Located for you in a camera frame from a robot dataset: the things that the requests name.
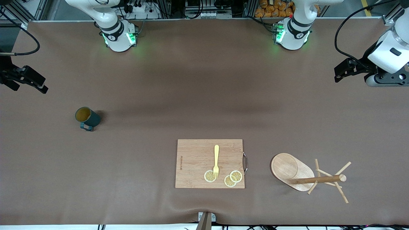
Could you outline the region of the dark green mug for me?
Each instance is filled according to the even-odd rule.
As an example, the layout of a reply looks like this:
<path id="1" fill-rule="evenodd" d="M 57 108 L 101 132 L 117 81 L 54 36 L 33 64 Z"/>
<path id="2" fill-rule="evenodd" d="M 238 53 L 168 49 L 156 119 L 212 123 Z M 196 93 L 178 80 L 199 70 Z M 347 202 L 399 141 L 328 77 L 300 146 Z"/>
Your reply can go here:
<path id="1" fill-rule="evenodd" d="M 88 107 L 79 108 L 75 113 L 75 119 L 80 123 L 81 129 L 89 132 L 101 122 L 101 117 Z"/>

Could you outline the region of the wooden mug rack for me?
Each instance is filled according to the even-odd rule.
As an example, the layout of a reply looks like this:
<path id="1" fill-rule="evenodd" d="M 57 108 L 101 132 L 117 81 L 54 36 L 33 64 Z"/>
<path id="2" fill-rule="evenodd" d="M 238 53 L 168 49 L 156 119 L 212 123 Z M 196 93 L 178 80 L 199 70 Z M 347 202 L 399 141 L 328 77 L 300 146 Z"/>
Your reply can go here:
<path id="1" fill-rule="evenodd" d="M 277 179 L 296 191 L 311 194 L 318 184 L 326 184 L 335 187 L 344 202 L 349 203 L 339 183 L 346 181 L 343 172 L 351 165 L 351 162 L 347 162 L 334 175 L 321 170 L 317 159 L 314 162 L 315 169 L 311 169 L 295 156 L 289 153 L 279 153 L 272 158 L 270 169 Z"/>

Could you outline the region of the orange snack packets pile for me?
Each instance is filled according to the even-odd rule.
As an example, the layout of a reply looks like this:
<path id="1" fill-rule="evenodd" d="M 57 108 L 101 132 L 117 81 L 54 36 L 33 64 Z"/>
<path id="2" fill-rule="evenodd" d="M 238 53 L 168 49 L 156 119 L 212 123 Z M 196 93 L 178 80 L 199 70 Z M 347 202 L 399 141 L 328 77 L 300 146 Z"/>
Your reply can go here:
<path id="1" fill-rule="evenodd" d="M 258 0 L 255 18 L 291 17 L 295 10 L 295 3 L 291 0 Z"/>

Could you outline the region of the white power strip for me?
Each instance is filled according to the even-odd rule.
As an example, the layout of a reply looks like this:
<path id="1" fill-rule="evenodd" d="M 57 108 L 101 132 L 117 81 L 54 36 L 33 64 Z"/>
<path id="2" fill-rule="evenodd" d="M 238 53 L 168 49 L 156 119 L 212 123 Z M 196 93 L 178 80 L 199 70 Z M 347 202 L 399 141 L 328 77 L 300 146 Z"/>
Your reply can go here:
<path id="1" fill-rule="evenodd" d="M 129 0 L 124 12 L 125 19 L 162 19 L 158 4 L 149 0 Z"/>

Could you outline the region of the brown table mat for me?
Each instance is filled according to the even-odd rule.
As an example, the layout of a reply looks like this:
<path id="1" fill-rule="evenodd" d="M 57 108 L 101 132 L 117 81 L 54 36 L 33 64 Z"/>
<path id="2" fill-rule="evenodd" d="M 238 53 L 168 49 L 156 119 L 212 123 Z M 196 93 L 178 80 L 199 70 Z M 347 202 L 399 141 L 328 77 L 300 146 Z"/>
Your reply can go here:
<path id="1" fill-rule="evenodd" d="M 409 225 L 409 87 L 334 82 L 340 19 L 318 19 L 298 51 L 251 19 L 145 22 L 111 51 L 92 22 L 31 22 L 14 57 L 46 94 L 0 86 L 0 225 L 172 224 L 200 211 L 225 225 Z M 88 107 L 101 122 L 80 128 Z M 242 139 L 244 189 L 175 188 L 178 139 Z M 308 194 L 270 169 L 289 153 L 334 175 Z"/>

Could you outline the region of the yellow plastic fork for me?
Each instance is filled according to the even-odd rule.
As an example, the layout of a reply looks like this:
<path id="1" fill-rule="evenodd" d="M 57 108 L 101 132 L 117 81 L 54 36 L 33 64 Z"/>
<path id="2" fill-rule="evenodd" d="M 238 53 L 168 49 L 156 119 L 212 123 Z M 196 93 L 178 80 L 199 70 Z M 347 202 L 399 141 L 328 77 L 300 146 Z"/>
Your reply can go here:
<path id="1" fill-rule="evenodd" d="M 213 175 L 214 178 L 217 179 L 219 176 L 219 151 L 220 147 L 219 145 L 214 146 L 214 167 L 213 167 Z"/>

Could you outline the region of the wooden cutting board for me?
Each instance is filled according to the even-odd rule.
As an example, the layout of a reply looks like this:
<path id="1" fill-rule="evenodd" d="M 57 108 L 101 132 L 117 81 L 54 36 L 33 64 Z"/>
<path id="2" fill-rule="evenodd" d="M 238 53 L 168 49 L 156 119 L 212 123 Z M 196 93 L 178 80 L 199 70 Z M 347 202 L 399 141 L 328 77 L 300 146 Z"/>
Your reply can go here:
<path id="1" fill-rule="evenodd" d="M 219 145 L 219 176 L 214 182 L 206 182 L 204 173 L 213 170 L 214 146 Z M 178 189 L 244 189 L 244 150 L 241 139 L 179 139 L 177 144 L 175 187 Z M 224 184 L 225 176 L 234 170 L 243 179 L 234 187 Z"/>

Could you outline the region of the aluminium frame profile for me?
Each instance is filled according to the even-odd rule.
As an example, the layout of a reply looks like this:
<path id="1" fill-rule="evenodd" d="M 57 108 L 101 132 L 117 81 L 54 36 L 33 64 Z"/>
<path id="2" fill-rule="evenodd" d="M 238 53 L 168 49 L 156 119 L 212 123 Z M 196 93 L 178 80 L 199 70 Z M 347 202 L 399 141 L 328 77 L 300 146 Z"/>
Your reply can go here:
<path id="1" fill-rule="evenodd" d="M 42 19 L 46 5 L 50 0 L 0 0 L 0 24 L 6 24 L 4 13 L 16 22 L 27 25 L 28 22 Z"/>
<path id="2" fill-rule="evenodd" d="M 383 24 L 385 26 L 393 25 L 403 15 L 404 11 L 400 4 L 396 4 L 387 14 L 382 16 Z"/>

